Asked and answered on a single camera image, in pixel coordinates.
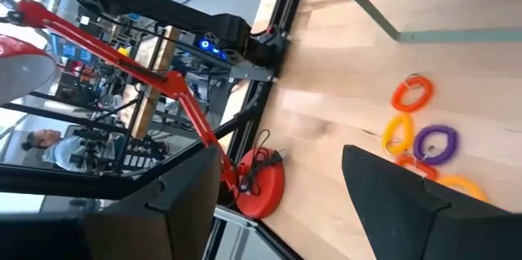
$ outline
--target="black metal frame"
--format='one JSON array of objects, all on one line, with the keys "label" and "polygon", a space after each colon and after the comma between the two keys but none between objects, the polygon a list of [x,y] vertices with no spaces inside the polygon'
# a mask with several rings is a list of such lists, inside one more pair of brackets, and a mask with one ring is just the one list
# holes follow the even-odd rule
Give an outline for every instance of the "black metal frame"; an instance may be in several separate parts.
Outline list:
[{"label": "black metal frame", "polygon": [[[277,24],[283,31],[288,33],[291,29],[295,13],[297,12],[298,4],[299,0],[277,0],[270,19],[270,24]],[[278,59],[277,61],[279,64],[276,64],[273,68],[275,76],[278,76],[280,72],[282,59]],[[260,108],[260,112],[255,114],[254,117],[245,124],[245,126],[236,129],[233,134],[232,141],[228,146],[228,156],[236,163],[243,157],[243,155],[245,155],[255,142],[259,123],[261,122],[263,110],[268,101],[271,89],[271,82],[250,82],[242,107]],[[231,209],[237,210],[237,207],[234,205]],[[219,244],[223,238],[224,226],[227,224],[221,219],[216,218],[215,220],[222,221],[223,223],[218,225],[218,228],[215,228],[215,230],[212,231],[209,244],[207,245],[207,254],[213,256],[213,258],[208,257],[205,259],[215,258]],[[261,237],[265,244],[267,244],[281,259],[303,259],[298,253],[289,247],[283,239],[266,226],[263,221],[257,220],[256,222],[258,224],[256,227],[256,234]]]},{"label": "black metal frame", "polygon": [[82,104],[80,102],[75,102],[72,100],[66,100],[66,99],[60,98],[58,96],[43,94],[43,93],[40,93],[37,91],[31,92],[31,93],[29,93],[29,95],[31,95],[33,97],[45,99],[45,100],[50,100],[50,101],[54,101],[54,102],[58,102],[58,103],[62,103],[62,104],[67,104],[67,105],[74,106],[77,108],[83,108],[83,109],[86,109],[86,110],[92,111],[92,112],[103,112],[104,111],[102,108],[98,108],[96,106],[92,106],[89,104]]},{"label": "black metal frame", "polygon": [[99,121],[93,121],[88,118],[73,117],[68,114],[52,112],[50,110],[34,108],[31,106],[22,105],[22,104],[12,104],[12,103],[0,104],[0,108],[15,110],[17,112],[25,112],[27,114],[32,114],[32,115],[39,116],[39,117],[47,117],[47,118],[58,120],[58,121],[66,121],[66,122],[78,124],[81,126],[90,127],[93,129],[106,130],[106,131],[112,132],[112,133],[125,134],[127,132],[126,129],[121,128],[119,126],[111,126],[109,124],[99,122]]},{"label": "black metal frame", "polygon": [[[277,26],[280,31],[287,34],[290,31],[298,4],[299,0],[277,0],[270,24]],[[226,67],[230,65],[189,45],[180,44],[180,46],[183,50],[217,65]],[[283,54],[281,53],[280,59],[275,59],[272,64],[271,69],[274,71],[274,76],[277,76],[280,71]],[[215,131],[218,139],[234,132],[232,142],[228,147],[228,155],[234,162],[238,162],[246,151],[252,147],[271,89],[271,82],[251,81],[242,110],[231,121],[221,125]],[[21,109],[17,104],[4,104],[2,107],[15,110],[17,108]],[[59,115],[59,113],[55,112],[52,114],[56,117]],[[87,122],[70,116],[67,116],[65,120],[79,124]],[[196,141],[150,170],[137,170],[121,176],[100,177],[89,174],[73,174],[55,170],[37,170],[14,165],[0,165],[0,190],[2,192],[119,200],[147,185],[203,148],[202,141]],[[282,259],[302,259],[262,222],[258,221],[256,231]],[[223,232],[224,225],[220,223],[217,230],[213,232],[211,241],[207,246],[209,251],[214,251],[212,253],[217,252],[217,247],[223,238]]]}]

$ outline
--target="lamp shade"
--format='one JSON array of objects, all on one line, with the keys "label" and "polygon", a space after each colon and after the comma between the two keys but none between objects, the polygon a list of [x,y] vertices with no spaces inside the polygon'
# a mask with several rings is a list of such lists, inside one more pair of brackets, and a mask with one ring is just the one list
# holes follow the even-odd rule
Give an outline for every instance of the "lamp shade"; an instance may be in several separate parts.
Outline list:
[{"label": "lamp shade", "polygon": [[0,104],[26,96],[56,72],[56,62],[34,45],[0,34]]}]

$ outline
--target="spiral wristband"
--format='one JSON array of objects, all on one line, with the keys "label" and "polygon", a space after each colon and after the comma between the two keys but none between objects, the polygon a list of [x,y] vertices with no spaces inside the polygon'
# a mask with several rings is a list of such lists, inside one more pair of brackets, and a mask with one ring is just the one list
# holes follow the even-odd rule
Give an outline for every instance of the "spiral wristband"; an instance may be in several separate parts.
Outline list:
[{"label": "spiral wristband", "polygon": [[[399,143],[392,143],[393,134],[400,125],[402,125],[404,130],[403,140]],[[411,116],[406,113],[401,113],[394,117],[384,130],[382,143],[383,149],[393,156],[399,156],[408,150],[414,143],[414,122]]]},{"label": "spiral wristband", "polygon": [[463,178],[460,175],[445,175],[441,176],[436,181],[446,187],[459,187],[465,191],[468,196],[488,202],[488,197],[476,183],[473,183],[471,180]]},{"label": "spiral wristband", "polygon": [[[412,104],[404,105],[402,103],[402,97],[409,89],[413,87],[424,88],[424,93],[422,93],[422,96],[417,99],[417,101],[413,102]],[[431,84],[430,80],[422,76],[411,77],[397,87],[393,93],[393,96],[391,97],[391,105],[401,112],[414,112],[424,107],[432,95],[433,85]]]},{"label": "spiral wristband", "polygon": [[[442,133],[446,134],[448,138],[446,149],[437,156],[429,156],[427,155],[423,149],[422,146],[424,145],[424,141],[430,134],[434,133]],[[419,159],[420,161],[428,164],[428,165],[440,165],[442,163],[445,163],[451,157],[455,154],[457,151],[458,146],[458,133],[455,129],[449,127],[449,126],[442,126],[442,125],[433,125],[433,126],[427,126],[424,129],[422,129],[420,132],[418,132],[417,136],[415,137],[414,141],[414,155],[415,158]]]}]

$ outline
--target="machine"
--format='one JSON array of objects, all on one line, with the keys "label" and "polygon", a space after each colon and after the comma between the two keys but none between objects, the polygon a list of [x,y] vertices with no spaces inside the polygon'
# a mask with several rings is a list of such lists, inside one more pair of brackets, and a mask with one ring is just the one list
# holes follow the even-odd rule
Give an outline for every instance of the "machine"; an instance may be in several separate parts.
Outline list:
[{"label": "machine", "polygon": [[[239,209],[257,214],[257,218],[270,214],[282,197],[281,156],[270,149],[250,148],[272,79],[276,77],[285,53],[286,35],[299,0],[277,0],[270,29],[258,34],[252,34],[250,26],[240,17],[207,15],[169,0],[78,1],[96,13],[135,13],[156,20],[160,25],[172,25],[199,34],[223,54],[182,42],[178,42],[178,47],[230,68],[240,76],[246,69],[251,69],[256,77],[250,83],[241,112],[213,131],[180,73],[155,73],[143,68],[34,0],[21,0],[14,11],[0,19],[3,23],[49,29],[167,97],[177,99],[201,140],[152,169],[126,174],[75,174],[0,165],[0,190],[3,192],[119,201],[94,214],[1,217],[0,229],[3,234],[9,234],[10,239],[3,242],[0,253],[3,258],[24,258],[34,256],[33,252],[38,251],[38,256],[56,258],[201,259],[207,249],[210,252],[205,253],[205,257],[212,259],[215,249],[206,247],[206,242],[212,214],[223,189],[232,191]],[[0,86],[4,89],[0,103],[5,103],[31,93],[45,82],[55,73],[55,63],[49,55],[26,42],[0,36],[0,69]],[[10,105],[2,106],[15,109]],[[218,138],[233,131],[232,143],[225,153]],[[252,183],[258,176],[264,179]],[[248,185],[241,183],[246,177]],[[254,185],[258,190],[250,192]],[[211,244],[218,245],[222,234],[223,231],[221,235],[212,232]]]}]

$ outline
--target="blue light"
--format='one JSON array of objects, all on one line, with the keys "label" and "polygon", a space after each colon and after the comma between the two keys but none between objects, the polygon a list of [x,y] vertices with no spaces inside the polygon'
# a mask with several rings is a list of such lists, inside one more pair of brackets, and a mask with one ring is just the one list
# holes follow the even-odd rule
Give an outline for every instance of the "blue light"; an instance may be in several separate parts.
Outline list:
[{"label": "blue light", "polygon": [[200,40],[199,41],[199,47],[202,50],[207,51],[207,50],[210,49],[210,43],[207,40]]}]

